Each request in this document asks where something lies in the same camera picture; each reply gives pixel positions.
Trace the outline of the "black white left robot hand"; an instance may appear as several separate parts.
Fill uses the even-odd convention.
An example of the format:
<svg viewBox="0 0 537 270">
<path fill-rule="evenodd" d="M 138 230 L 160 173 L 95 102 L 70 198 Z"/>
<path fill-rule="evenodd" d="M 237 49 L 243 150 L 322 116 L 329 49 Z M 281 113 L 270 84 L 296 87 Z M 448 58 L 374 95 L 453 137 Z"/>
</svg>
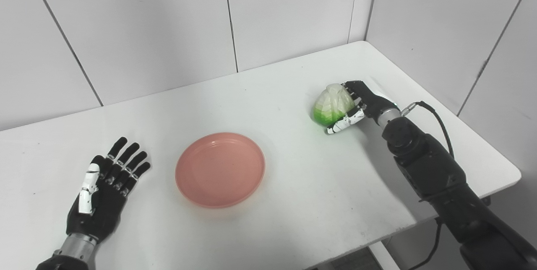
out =
<svg viewBox="0 0 537 270">
<path fill-rule="evenodd" d="M 150 169 L 140 144 L 119 138 L 106 155 L 96 155 L 67 216 L 66 234 L 100 243 L 117 228 L 129 194 Z"/>
</svg>

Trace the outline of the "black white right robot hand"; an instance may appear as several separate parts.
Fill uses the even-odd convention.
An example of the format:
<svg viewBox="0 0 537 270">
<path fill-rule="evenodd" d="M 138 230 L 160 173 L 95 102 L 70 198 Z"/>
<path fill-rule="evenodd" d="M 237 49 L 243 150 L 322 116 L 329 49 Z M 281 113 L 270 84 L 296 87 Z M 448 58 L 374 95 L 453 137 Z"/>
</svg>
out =
<svg viewBox="0 0 537 270">
<path fill-rule="evenodd" d="M 347 129 L 365 118 L 373 119 L 384 129 L 389 122 L 402 117 L 397 104 L 370 90 L 365 82 L 353 80 L 342 83 L 341 86 L 353 98 L 355 106 L 326 128 L 328 135 Z"/>
</svg>

